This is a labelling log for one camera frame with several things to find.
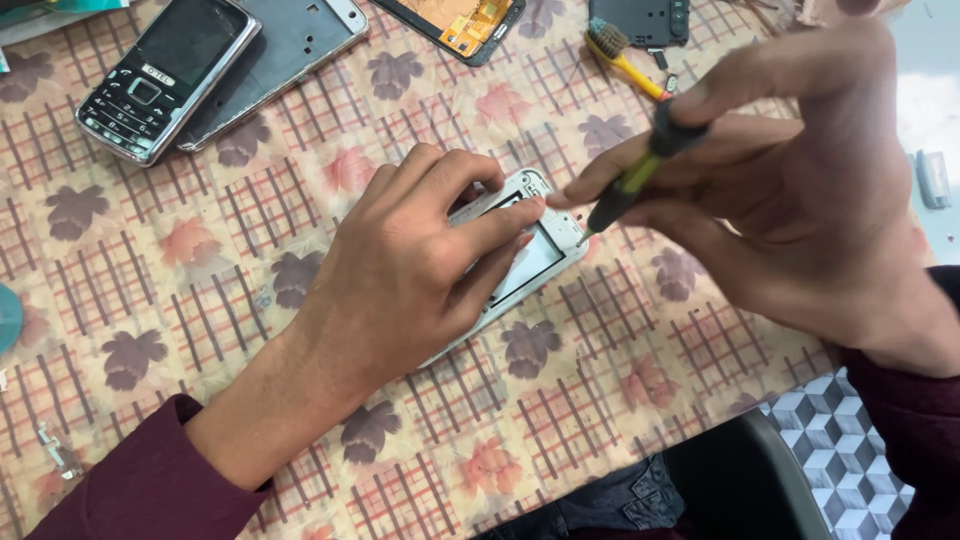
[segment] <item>finger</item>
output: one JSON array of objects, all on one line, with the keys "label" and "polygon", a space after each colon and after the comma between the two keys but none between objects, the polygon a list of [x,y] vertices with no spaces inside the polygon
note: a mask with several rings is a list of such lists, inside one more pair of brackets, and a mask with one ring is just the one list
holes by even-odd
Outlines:
[{"label": "finger", "polygon": [[497,286],[503,282],[513,266],[516,254],[533,240],[531,233],[520,233],[503,245],[480,257],[450,291],[450,316],[463,327],[472,328],[480,318]]},{"label": "finger", "polygon": [[701,125],[764,97],[796,97],[810,106],[843,108],[853,101],[890,102],[894,115],[896,59],[882,22],[860,19],[830,30],[791,35],[733,51],[690,91],[677,96],[671,116]]},{"label": "finger", "polygon": [[471,183],[464,188],[464,191],[460,194],[460,200],[465,203],[472,203],[477,200],[479,194],[477,193],[477,188]]},{"label": "finger", "polygon": [[383,190],[380,200],[392,206],[406,198],[443,156],[444,152],[436,146],[425,143],[414,145],[396,169],[390,185]]},{"label": "finger", "polygon": [[554,209],[572,209],[595,200],[609,183],[647,151],[649,139],[649,134],[637,135],[604,152],[563,191],[548,194],[547,205]]},{"label": "finger", "polygon": [[524,199],[504,209],[493,209],[449,231],[456,245],[463,246],[463,270],[486,253],[516,238],[524,228],[537,223],[545,204],[541,197]]},{"label": "finger", "polygon": [[[691,187],[706,178],[716,178],[717,166],[750,160],[796,136],[804,127],[800,120],[728,114],[714,122],[703,144],[664,164],[647,181],[653,187]],[[547,196],[547,205],[571,209],[595,200],[610,182],[620,176],[647,150],[647,134],[638,135],[604,152],[563,192]]]},{"label": "finger", "polygon": [[423,177],[411,193],[411,203],[446,214],[468,185],[479,182],[488,191],[499,191],[504,179],[503,169],[493,158],[451,150]]},{"label": "finger", "polygon": [[667,199],[650,201],[631,209],[620,218],[620,223],[656,229],[680,244],[703,264],[728,300],[738,306],[749,308],[754,298],[768,290],[765,286],[771,281],[771,274],[763,254],[693,204]]}]

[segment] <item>chair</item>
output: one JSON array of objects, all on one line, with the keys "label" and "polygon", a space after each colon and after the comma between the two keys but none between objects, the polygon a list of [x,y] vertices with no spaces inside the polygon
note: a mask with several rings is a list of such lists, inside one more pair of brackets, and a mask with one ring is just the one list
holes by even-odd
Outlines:
[{"label": "chair", "polygon": [[751,410],[663,453],[698,540],[829,540],[804,471]]}]

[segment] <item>maroon sleeve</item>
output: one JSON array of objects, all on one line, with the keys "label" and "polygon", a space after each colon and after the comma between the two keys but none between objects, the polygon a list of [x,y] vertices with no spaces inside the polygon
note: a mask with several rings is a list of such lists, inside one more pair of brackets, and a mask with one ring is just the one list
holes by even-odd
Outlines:
[{"label": "maroon sleeve", "polygon": [[[930,271],[957,304],[960,267]],[[846,351],[848,378],[883,437],[890,470],[917,491],[893,539],[956,538],[960,531],[960,377],[928,379]]]},{"label": "maroon sleeve", "polygon": [[233,540],[263,503],[224,479],[183,424],[203,407],[170,398],[91,469],[29,540]]}]

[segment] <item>screwdriver tip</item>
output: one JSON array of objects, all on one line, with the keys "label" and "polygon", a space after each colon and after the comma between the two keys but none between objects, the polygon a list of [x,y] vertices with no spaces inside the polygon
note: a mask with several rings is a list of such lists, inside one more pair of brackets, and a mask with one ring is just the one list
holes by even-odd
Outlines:
[{"label": "screwdriver tip", "polygon": [[587,229],[586,231],[584,231],[584,235],[581,236],[580,241],[577,242],[577,247],[579,248],[580,246],[584,245],[584,242],[586,242],[588,238],[590,238],[593,235],[594,235],[594,232],[591,231],[590,229]]}]

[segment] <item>jeans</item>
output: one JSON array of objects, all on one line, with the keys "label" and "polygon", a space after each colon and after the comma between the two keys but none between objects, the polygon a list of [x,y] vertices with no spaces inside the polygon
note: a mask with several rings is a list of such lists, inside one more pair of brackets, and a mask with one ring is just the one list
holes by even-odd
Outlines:
[{"label": "jeans", "polygon": [[672,528],[683,513],[684,500],[657,454],[474,540],[560,540],[577,528]]}]

